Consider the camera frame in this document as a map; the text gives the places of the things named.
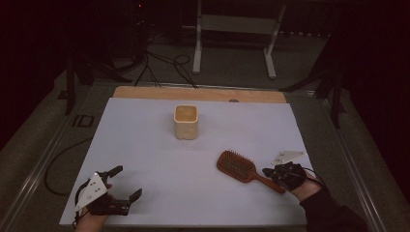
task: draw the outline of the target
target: dark background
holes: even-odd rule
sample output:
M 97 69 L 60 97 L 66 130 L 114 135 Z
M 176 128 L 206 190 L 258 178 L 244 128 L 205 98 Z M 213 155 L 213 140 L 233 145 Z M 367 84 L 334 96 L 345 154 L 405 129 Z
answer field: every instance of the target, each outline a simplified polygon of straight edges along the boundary
M 93 6 L 98 2 L 9 0 L 0 3 L 0 149 L 52 90 L 54 79 L 66 66 L 68 41 L 79 44 L 93 57 L 109 59 L 115 45 L 120 50 L 121 43 L 115 42 L 113 45 L 112 38 L 103 34 L 101 27 L 112 30 L 122 26 L 127 28 L 130 15 L 122 12 L 127 5 L 121 5 L 124 1 L 111 1 L 113 5 L 99 5 L 101 11 L 96 12 Z M 139 12 L 139 16 L 144 16 L 172 37 L 181 36 L 181 25 L 195 24 L 196 1 L 134 2 L 144 4 L 144 10 Z M 237 0 L 238 8 L 226 8 L 230 2 L 214 1 L 204 11 L 250 16 L 269 14 L 258 12 L 256 1 L 251 1 L 250 5 L 249 1 Z M 289 7 L 283 19 L 282 31 L 285 34 L 302 32 L 323 36 L 336 26 L 317 64 L 326 68 L 331 62 L 340 63 L 344 73 L 344 88 L 350 91 L 352 102 L 402 192 L 410 201 L 410 188 L 406 185 L 406 180 L 410 179 L 407 168 L 410 163 L 410 124 L 407 122 L 410 118 L 410 91 L 407 86 L 410 70 L 410 11 L 407 4 L 401 1 L 372 1 L 364 4 L 351 4 L 348 1 L 331 1 L 333 4 L 317 2 L 320 1 Z M 266 4 L 266 1 L 260 1 L 260 4 Z M 246 12 L 242 10 L 244 5 L 249 9 Z M 312 13 L 316 17 L 310 17 L 310 23 L 301 20 L 304 15 Z

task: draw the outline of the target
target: gray carpet floor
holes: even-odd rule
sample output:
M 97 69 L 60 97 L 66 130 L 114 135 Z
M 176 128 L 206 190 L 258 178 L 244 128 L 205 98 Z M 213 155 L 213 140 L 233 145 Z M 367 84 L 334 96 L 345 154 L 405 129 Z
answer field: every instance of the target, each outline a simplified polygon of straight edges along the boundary
M 267 77 L 262 50 L 259 48 L 223 48 L 204 46 L 201 73 L 190 72 L 192 61 L 186 64 L 192 80 L 200 87 L 254 88 L 276 91 L 307 77 L 324 41 L 316 38 L 279 37 L 273 59 L 278 78 Z M 193 46 L 153 43 L 148 49 L 175 58 L 187 54 L 193 57 Z M 153 73 L 145 73 L 139 85 L 153 86 L 153 76 L 162 86 L 185 86 L 187 82 L 169 64 L 150 57 Z M 124 73 L 135 81 L 143 67 Z M 99 77 L 93 86 L 77 84 L 77 104 L 73 113 L 65 116 L 66 102 L 57 100 L 65 89 L 65 74 L 56 79 L 50 93 L 25 124 L 1 151 L 0 217 L 8 231 L 73 231 L 58 224 L 67 198 L 48 191 L 43 174 L 33 174 L 36 164 L 47 165 L 50 160 L 74 144 L 90 138 L 97 129 L 105 104 L 121 83 Z M 329 121 L 326 101 L 311 96 L 315 84 L 301 91 L 287 94 L 286 99 L 295 113 L 299 129 L 307 147 L 311 163 L 325 180 L 334 198 L 365 218 L 373 231 L 408 231 L 410 208 L 381 158 L 364 123 L 343 91 L 342 104 L 346 112 L 340 114 L 341 129 Z M 72 127 L 75 115 L 90 115 L 95 122 L 90 128 Z M 64 152 L 48 173 L 53 189 L 70 192 L 76 175 L 86 156 L 89 141 Z M 21 196 L 23 184 L 30 184 L 33 193 Z M 24 199 L 25 204 L 14 202 Z M 369 208 L 375 210 L 369 214 Z M 306 231 L 304 226 L 269 228 L 113 228 L 104 231 Z

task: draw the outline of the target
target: square container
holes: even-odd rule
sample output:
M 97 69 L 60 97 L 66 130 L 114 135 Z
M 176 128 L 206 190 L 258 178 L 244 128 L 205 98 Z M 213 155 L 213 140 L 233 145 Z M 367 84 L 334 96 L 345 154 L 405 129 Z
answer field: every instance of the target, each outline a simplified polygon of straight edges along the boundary
M 180 104 L 175 107 L 174 128 L 178 139 L 195 139 L 198 136 L 198 115 L 195 105 Z

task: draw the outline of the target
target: wooden paddle brush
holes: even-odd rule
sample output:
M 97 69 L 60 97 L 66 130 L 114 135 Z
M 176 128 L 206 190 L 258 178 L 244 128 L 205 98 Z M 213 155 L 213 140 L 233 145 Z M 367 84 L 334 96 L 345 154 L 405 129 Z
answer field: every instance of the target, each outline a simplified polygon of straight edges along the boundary
M 224 151 L 218 159 L 217 168 L 242 183 L 258 180 L 278 193 L 285 193 L 285 190 L 273 181 L 257 174 L 255 164 L 250 159 L 236 152 Z

